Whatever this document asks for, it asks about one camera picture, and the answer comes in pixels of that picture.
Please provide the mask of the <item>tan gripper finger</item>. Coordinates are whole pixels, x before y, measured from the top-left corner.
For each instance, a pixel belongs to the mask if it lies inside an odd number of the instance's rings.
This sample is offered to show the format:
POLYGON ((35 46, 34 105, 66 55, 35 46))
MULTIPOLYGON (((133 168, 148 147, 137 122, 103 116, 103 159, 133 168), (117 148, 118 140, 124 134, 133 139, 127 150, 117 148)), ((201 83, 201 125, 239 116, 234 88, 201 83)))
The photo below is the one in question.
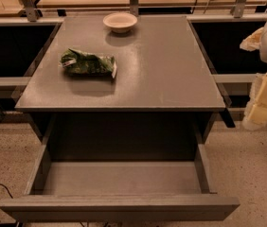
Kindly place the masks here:
POLYGON ((240 49, 245 51, 259 50, 263 28, 259 28, 240 43, 240 49))

